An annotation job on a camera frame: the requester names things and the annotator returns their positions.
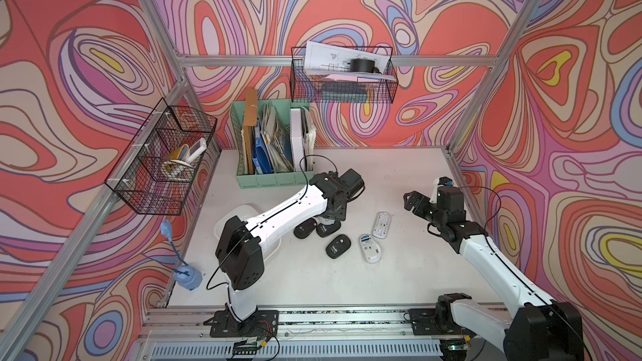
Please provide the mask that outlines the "white book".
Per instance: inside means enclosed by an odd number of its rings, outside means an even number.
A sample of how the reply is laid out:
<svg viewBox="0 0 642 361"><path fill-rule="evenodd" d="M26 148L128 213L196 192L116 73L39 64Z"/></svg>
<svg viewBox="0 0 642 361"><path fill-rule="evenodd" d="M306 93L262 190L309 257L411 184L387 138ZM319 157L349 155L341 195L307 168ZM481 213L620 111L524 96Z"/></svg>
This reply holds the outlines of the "white book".
<svg viewBox="0 0 642 361"><path fill-rule="evenodd" d="M295 171L305 171L304 125L301 108L290 110L290 141Z"/></svg>

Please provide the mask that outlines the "white paper sheets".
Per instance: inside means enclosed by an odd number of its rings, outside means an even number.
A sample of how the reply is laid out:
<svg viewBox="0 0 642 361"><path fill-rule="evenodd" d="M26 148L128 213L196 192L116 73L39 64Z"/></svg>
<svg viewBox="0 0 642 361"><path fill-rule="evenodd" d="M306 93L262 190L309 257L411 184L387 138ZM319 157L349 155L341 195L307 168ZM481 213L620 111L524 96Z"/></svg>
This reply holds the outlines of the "white paper sheets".
<svg viewBox="0 0 642 361"><path fill-rule="evenodd" d="M309 41L304 73L345 82L396 81L389 70L390 56Z"/></svg>

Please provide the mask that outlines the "white tube in basket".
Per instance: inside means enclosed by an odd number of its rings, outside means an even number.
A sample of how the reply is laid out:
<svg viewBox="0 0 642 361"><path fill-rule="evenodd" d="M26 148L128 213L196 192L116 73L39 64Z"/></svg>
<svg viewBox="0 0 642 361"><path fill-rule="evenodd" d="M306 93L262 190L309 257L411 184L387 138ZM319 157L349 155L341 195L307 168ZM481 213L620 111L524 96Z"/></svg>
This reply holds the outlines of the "white tube in basket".
<svg viewBox="0 0 642 361"><path fill-rule="evenodd" d="M188 164L194 164L207 149L207 140L202 137L188 148L184 161Z"/></svg>

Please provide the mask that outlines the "brown envelope folder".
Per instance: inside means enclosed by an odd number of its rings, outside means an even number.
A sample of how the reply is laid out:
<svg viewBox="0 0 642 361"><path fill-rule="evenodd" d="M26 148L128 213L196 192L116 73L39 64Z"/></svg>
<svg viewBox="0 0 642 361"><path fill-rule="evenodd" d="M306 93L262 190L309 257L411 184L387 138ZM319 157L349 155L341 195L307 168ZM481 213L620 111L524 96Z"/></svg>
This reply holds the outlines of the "brown envelope folder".
<svg viewBox="0 0 642 361"><path fill-rule="evenodd" d="M258 92L248 87L244 90L244 113L242 122L242 145L244 149L245 175L253 175L255 166L252 160L252 149L254 148L254 127L257 125L258 113Z"/></svg>

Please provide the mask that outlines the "aluminium rail base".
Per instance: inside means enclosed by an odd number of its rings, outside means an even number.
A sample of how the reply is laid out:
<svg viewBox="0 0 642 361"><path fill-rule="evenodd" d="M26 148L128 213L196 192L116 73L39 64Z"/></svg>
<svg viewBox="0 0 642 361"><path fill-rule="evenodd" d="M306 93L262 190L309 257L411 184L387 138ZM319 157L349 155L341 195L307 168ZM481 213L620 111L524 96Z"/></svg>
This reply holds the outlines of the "aluminium rail base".
<svg viewBox="0 0 642 361"><path fill-rule="evenodd" d="M211 338L203 323L218 307L169 307L151 311L128 360L503 360L480 336L414 336L406 312L431 304L282 306L277 334ZM242 340L265 340L257 354L233 355Z"/></svg>

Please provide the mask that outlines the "black mouse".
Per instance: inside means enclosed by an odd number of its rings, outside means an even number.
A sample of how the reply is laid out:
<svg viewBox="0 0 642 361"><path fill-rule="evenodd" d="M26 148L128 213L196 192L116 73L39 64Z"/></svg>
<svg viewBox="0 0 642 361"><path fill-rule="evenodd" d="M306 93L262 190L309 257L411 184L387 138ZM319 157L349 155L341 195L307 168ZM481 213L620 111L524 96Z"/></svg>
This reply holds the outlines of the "black mouse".
<svg viewBox="0 0 642 361"><path fill-rule="evenodd" d="M326 255L335 260L344 255L350 248L352 242L345 234L337 235L326 247Z"/></svg>
<svg viewBox="0 0 642 361"><path fill-rule="evenodd" d="M314 217L309 218L294 228L294 235L297 239L300 239L300 240L306 239L313 232L316 231L317 226L318 226L317 219Z"/></svg>
<svg viewBox="0 0 642 361"><path fill-rule="evenodd" d="M326 238L335 234L341 228L340 221L334 221L331 224L320 223L316 227L316 233L321 238Z"/></svg>

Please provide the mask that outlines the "black mouse bottom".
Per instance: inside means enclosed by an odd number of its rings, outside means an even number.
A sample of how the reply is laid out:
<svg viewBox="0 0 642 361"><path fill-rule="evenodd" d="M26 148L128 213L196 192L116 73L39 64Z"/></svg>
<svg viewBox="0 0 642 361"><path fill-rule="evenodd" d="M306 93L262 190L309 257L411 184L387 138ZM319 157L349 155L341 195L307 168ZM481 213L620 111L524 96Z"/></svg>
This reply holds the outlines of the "black mouse bottom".
<svg viewBox="0 0 642 361"><path fill-rule="evenodd" d="M337 235L326 247L326 255L335 260L344 255L350 248L352 242L345 234Z"/></svg>

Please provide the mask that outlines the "green circuit board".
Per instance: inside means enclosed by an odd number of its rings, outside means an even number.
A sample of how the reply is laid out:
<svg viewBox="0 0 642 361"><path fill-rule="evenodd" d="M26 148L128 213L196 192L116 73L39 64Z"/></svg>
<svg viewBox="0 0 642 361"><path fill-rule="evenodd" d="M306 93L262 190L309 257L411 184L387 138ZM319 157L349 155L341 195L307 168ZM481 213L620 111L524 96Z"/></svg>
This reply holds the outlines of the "green circuit board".
<svg viewBox="0 0 642 361"><path fill-rule="evenodd" d="M266 345L267 345L267 342L265 340L259 340L259 341L242 340L239 342L235 342L235 344L232 346L232 354L233 355L257 354Z"/></svg>

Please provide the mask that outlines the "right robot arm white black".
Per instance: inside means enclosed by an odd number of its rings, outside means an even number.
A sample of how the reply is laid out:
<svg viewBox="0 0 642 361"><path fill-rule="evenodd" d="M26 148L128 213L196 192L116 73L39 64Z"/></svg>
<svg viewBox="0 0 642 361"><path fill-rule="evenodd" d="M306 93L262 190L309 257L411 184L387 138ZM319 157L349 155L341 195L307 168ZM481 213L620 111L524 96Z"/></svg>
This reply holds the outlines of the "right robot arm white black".
<svg viewBox="0 0 642 361"><path fill-rule="evenodd" d="M488 236L466 218L460 188L440 183L433 197L413 191L404 208L427 222L430 234L448 243L480 273L500 297L509 317L482 306L464 293L439 297L429 321L445 334L472 332L509 360L583 360L582 316L529 280Z"/></svg>

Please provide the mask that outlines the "green file organizer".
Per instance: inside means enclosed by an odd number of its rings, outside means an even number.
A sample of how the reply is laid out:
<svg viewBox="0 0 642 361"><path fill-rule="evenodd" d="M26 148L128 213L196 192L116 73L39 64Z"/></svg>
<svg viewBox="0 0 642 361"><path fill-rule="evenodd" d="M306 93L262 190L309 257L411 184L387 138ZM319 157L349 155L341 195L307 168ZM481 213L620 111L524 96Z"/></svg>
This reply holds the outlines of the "green file organizer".
<svg viewBox="0 0 642 361"><path fill-rule="evenodd" d="M285 129L290 127L290 115L293 109L305 109L310 115L309 103L292 103L291 100L259 100L257 103L258 114L262 115L267 106L274 107L279 121ZM248 172L247 157L242 142L242 122L244 118L245 102L237 101L232 103L230 121L235 136L238 150L237 183L242 189L272 188L272 187L294 187L305 185L314 175L312 170L301 172L291 171L270 174L250 174Z"/></svg>

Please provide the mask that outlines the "white mouse blue sticker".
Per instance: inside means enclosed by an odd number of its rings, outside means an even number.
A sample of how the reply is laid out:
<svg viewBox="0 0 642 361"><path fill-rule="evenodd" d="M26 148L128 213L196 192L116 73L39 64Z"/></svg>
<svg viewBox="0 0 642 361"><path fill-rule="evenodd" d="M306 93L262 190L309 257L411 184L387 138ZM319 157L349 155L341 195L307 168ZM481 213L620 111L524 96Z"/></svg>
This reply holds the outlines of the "white mouse blue sticker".
<svg viewBox="0 0 642 361"><path fill-rule="evenodd" d="M368 264L376 264L381 260L382 250L376 239L369 234L359 237L359 247L362 256Z"/></svg>

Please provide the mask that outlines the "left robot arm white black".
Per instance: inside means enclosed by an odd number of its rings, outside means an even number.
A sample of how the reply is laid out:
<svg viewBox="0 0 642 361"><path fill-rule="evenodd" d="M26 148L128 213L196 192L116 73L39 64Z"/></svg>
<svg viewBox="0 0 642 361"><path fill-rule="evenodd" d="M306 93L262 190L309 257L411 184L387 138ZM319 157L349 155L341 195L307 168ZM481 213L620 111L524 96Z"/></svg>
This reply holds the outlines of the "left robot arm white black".
<svg viewBox="0 0 642 361"><path fill-rule="evenodd" d="M314 175L293 197L267 212L242 220L230 217L224 224L215 250L218 267L227 283L227 312L242 323L257 311L249 291L265 270L269 252L289 232L306 238L316 231L328 237L346 220L347 205L364 191L362 176L349 169L343 175L335 171Z"/></svg>

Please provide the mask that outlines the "blue folder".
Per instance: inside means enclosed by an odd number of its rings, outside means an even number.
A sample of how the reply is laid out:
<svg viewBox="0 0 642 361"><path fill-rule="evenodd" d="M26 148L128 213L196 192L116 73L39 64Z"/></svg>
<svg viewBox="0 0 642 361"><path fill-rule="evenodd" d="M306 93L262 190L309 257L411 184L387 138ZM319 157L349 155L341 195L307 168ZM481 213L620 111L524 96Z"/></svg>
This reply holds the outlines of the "blue folder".
<svg viewBox="0 0 642 361"><path fill-rule="evenodd" d="M258 125L254 127L254 147L252 149L252 161L256 173L259 175L272 174L274 169L269 158L269 151L262 132Z"/></svg>

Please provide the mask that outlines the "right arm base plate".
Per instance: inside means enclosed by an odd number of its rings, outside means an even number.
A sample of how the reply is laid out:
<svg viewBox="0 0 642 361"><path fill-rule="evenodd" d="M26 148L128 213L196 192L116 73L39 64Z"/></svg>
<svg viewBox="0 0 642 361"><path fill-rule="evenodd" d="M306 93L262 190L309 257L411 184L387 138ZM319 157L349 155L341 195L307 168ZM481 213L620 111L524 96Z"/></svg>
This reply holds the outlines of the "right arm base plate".
<svg viewBox="0 0 642 361"><path fill-rule="evenodd" d="M476 337L470 329L456 324L448 311L441 309L409 309L406 312L414 336L455 335Z"/></svg>

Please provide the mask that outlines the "yellow tape roll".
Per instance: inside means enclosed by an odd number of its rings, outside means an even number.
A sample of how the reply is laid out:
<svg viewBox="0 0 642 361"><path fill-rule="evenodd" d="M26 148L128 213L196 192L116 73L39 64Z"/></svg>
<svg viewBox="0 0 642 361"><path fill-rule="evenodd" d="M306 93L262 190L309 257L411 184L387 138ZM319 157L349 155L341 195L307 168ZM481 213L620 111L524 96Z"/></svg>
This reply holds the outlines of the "yellow tape roll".
<svg viewBox="0 0 642 361"><path fill-rule="evenodd" d="M191 178L194 166L187 161L189 150L188 145L182 145L163 160L160 171L165 178L176 182L186 182Z"/></svg>

